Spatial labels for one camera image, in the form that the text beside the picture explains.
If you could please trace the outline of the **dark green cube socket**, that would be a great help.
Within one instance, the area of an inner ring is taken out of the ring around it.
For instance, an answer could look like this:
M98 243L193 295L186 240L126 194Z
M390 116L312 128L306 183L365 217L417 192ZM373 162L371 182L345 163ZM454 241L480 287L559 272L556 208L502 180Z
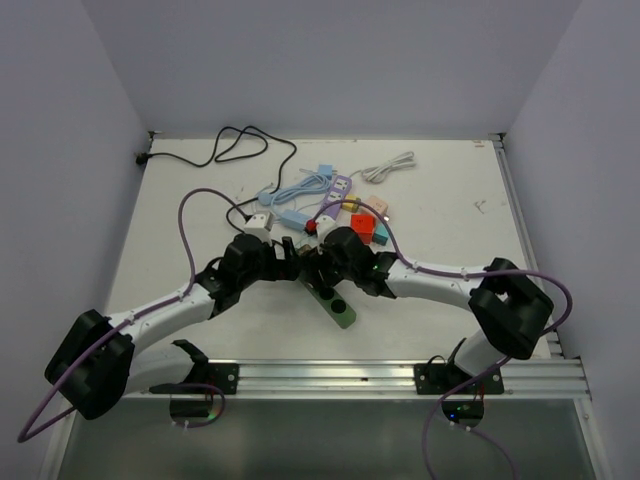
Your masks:
M302 239L296 244L296 251L299 255L302 255L317 246L317 241L313 238Z

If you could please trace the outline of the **green power strip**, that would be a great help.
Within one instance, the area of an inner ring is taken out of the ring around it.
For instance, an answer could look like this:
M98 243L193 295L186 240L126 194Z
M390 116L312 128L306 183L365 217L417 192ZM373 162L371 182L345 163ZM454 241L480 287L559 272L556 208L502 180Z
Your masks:
M345 330L350 328L356 322L356 311L334 288L316 288L306 281L302 281L302 285L314 297L338 327Z

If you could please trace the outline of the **light blue power strip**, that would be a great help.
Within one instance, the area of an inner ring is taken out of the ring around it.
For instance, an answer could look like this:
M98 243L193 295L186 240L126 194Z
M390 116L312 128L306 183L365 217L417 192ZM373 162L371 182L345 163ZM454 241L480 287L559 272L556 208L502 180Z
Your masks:
M284 210L279 217L281 225L295 231L304 231L310 220L311 216L291 209Z

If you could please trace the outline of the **red cube socket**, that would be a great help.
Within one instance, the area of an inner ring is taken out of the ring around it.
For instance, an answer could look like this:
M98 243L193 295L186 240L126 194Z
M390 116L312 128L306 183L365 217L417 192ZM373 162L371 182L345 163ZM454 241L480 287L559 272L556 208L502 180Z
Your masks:
M376 229L376 219L368 214L352 214L350 227L365 245L369 245Z

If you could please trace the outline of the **teal plug adapter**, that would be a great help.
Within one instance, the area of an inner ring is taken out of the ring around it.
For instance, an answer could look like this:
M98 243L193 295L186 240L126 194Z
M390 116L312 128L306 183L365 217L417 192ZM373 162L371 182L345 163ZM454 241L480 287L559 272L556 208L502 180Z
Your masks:
M372 235L372 242L380 246L386 246L388 241L388 230L382 223L377 224Z

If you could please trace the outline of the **yellow plug adapter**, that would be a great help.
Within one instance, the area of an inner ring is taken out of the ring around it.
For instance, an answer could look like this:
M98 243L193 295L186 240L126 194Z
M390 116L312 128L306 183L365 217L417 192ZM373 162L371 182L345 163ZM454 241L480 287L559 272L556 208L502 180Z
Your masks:
M341 208L350 213L357 213L360 209L360 202L360 198L348 196L345 198L345 202L342 203Z

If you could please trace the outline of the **pink cube socket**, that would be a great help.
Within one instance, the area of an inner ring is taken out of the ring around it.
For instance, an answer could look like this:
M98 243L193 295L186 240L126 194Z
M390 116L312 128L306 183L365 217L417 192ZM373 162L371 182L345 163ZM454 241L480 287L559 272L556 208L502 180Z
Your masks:
M382 216L385 221L388 221L390 219L390 217L388 216L389 205L386 201L372 195L365 200L365 204L367 204L375 212Z

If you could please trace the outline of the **blue plug charger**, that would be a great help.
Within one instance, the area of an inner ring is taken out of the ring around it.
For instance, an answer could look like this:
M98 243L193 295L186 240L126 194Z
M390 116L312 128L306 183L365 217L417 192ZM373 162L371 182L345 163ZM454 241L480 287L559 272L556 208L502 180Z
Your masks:
M317 168L317 174L326 178L327 180L332 180L334 175L336 174L336 170L331 164L319 164Z

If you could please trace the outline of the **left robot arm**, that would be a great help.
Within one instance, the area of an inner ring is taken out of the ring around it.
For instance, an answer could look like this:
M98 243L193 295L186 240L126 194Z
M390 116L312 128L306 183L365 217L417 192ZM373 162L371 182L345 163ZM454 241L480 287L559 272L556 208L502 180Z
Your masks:
M135 311L105 316L81 314L45 369L45 378L87 420L96 419L133 389L134 361L164 338L210 320L236 305L257 281L294 281L300 274L293 240L275 245L238 234L218 263L211 262L191 283Z

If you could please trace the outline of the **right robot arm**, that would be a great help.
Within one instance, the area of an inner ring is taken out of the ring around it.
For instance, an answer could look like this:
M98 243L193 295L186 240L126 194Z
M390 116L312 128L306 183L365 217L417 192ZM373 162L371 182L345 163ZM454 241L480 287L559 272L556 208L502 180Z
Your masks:
M504 358L530 359L554 309L550 297L507 259L471 268L411 261L397 251L372 250L349 227L302 248L300 261L306 281L320 291L350 281L373 297L424 299L470 312L479 330L461 341L445 369L447 384L461 393Z

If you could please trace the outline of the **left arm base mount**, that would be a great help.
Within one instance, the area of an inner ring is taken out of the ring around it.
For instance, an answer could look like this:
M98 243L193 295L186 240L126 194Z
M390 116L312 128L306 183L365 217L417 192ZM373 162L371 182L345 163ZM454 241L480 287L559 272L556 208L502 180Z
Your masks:
M223 394L234 395L237 392L239 365L230 361L212 362L197 346L185 339L172 342L175 352L180 349L189 357L189 371L180 375L175 381L163 381L152 385L152 394L196 394L209 393L204 387L196 384L207 384L217 387Z

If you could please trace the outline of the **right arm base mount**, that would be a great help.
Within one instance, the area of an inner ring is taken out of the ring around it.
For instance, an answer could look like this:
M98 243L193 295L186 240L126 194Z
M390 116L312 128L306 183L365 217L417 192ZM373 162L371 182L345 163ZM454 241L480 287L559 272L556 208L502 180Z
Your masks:
M413 365L413 379L418 395L443 395L471 378L471 375L454 365L455 356L464 341L465 338L456 345L447 359L442 355L434 355L426 363ZM474 395L501 395L504 393L505 388L500 371L487 375L458 391L458 394Z

